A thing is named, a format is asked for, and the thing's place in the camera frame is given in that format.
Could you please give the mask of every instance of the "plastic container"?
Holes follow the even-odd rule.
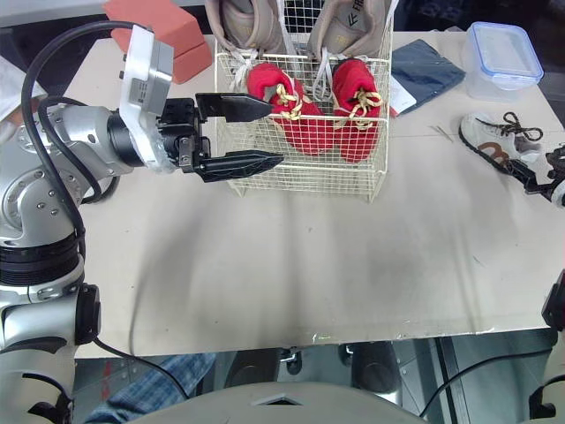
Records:
[[[513,102],[539,83],[544,71],[530,37],[519,26],[475,22],[463,50],[467,93],[493,102]]]

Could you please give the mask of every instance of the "blue lid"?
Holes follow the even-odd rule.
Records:
[[[544,71],[530,37],[521,27],[475,22],[470,31],[484,73],[541,80]]]

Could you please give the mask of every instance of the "white shoelace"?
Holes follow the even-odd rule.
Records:
[[[286,25],[284,25],[284,0],[276,0],[276,6],[279,10],[279,25],[281,26],[282,42],[284,42],[286,54],[295,56],[297,51],[294,49],[294,44],[292,44],[292,41],[290,40],[290,35],[286,30]]]
[[[247,73],[253,68],[253,61],[259,55],[259,51],[256,49],[235,49],[230,53],[239,63],[239,67],[234,74],[234,79],[230,83],[230,91],[232,93],[236,91],[246,92],[247,87],[245,83],[247,81]]]
[[[334,79],[329,64],[328,48],[321,48],[321,61],[312,85],[312,96],[316,102],[331,102]]]

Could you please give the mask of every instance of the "white sneaker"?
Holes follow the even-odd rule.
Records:
[[[505,163],[510,159],[536,162],[542,152],[541,145],[534,141],[540,140],[543,132],[539,128],[520,126],[514,112],[506,112],[503,119],[506,124],[497,124],[485,113],[470,113],[461,120],[459,137],[467,147],[502,172],[506,172]]]

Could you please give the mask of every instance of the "red sneaker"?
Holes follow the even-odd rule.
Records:
[[[334,69],[333,92],[334,113],[350,118],[334,125],[342,158],[359,163],[371,154],[378,135],[376,121],[355,119],[379,117],[382,100],[373,75],[362,60],[347,59]]]
[[[299,152],[319,155],[333,147],[330,120],[301,119],[302,115],[322,116],[323,113],[304,94],[302,84],[289,77],[274,64],[258,64],[249,71],[247,91],[275,107],[274,118],[286,135],[286,140]]]

